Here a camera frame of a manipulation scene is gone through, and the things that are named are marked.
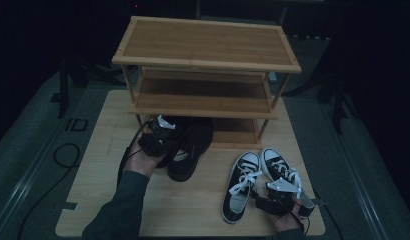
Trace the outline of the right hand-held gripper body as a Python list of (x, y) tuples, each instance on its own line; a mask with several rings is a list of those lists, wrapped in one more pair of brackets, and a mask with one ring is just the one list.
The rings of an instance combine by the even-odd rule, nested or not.
[(273, 182), (266, 182), (267, 190), (266, 209), (264, 212), (271, 215), (284, 216), (290, 213), (294, 207), (292, 200), (294, 194), (299, 194), (301, 189), (283, 178)]

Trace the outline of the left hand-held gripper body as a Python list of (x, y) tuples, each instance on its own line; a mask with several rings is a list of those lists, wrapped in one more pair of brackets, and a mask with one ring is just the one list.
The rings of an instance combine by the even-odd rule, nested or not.
[(173, 135), (176, 125), (169, 123), (162, 115), (145, 123), (147, 131), (138, 141), (147, 156), (159, 157), (167, 154), (174, 143)]

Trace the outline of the black white canvas sneaker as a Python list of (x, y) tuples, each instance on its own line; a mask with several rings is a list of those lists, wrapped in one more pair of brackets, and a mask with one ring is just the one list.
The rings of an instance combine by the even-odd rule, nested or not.
[(245, 212), (257, 177), (262, 174), (260, 158), (254, 152), (246, 152), (234, 163), (222, 203), (222, 218), (228, 224), (238, 223)]
[(280, 183), (288, 187), (287, 193), (292, 193), (302, 201), (299, 216), (308, 217), (314, 210), (315, 204), (302, 188), (299, 172), (290, 167), (284, 158), (274, 149), (266, 148), (261, 153), (261, 168), (272, 184)]

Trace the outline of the black leather shoe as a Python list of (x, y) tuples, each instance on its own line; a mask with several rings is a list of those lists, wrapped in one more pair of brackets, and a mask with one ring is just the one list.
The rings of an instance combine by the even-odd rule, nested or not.
[(180, 148), (180, 141), (183, 135), (183, 132), (186, 128), (186, 118), (181, 116), (164, 116), (164, 119), (171, 123), (175, 124), (176, 128), (172, 133), (170, 140), (171, 148), (169, 152), (163, 157), (163, 159), (158, 163), (158, 168), (164, 168), (169, 165), (169, 163), (174, 159), (176, 156), (179, 148)]
[(212, 119), (191, 118), (181, 137), (180, 148), (168, 165), (168, 176), (177, 182), (187, 181), (193, 175), (199, 158), (207, 151), (212, 140)]

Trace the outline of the wooden three-tier shoe rack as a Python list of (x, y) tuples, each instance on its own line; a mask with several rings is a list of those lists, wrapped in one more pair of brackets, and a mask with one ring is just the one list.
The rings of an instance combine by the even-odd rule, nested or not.
[(134, 16), (112, 58), (124, 71), (138, 122), (166, 115), (209, 117), (213, 147), (259, 148), (281, 94), (273, 73), (301, 66), (279, 26)]

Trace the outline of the person's right hand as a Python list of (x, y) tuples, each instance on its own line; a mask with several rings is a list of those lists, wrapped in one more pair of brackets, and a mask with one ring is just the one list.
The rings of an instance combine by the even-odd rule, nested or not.
[(302, 222), (299, 217), (301, 201), (296, 197), (293, 197), (292, 200), (294, 202), (294, 207), (290, 213), (282, 217), (277, 215), (269, 215), (270, 222), (277, 233), (288, 230), (301, 229)]

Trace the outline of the person's left hand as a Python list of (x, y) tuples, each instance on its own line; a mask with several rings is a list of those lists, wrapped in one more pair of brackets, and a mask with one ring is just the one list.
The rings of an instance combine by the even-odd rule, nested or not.
[(156, 166), (163, 160), (162, 156), (146, 155), (138, 145), (138, 138), (130, 147), (129, 158), (124, 165), (124, 171), (137, 172), (146, 177), (151, 177)]

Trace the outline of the black metal stand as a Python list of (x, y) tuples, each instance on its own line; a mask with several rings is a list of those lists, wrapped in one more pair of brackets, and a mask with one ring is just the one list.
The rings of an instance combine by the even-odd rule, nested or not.
[(343, 106), (346, 106), (354, 117), (358, 116), (357, 112), (345, 97), (347, 81), (346, 74), (342, 71), (327, 70), (324, 67), (317, 66), (306, 83), (293, 90), (284, 92), (283, 96), (293, 97), (317, 85), (321, 86), (316, 96), (319, 103), (329, 103), (331, 100), (334, 100), (332, 125), (336, 133), (341, 134), (341, 119), (347, 117)]
[(60, 62), (58, 94), (59, 119), (64, 117), (69, 106), (69, 79), (72, 79), (73, 84), (79, 88), (85, 88), (88, 85), (88, 80), (85, 76), (85, 70), (83, 69), (83, 61), (81, 58), (64, 58)]

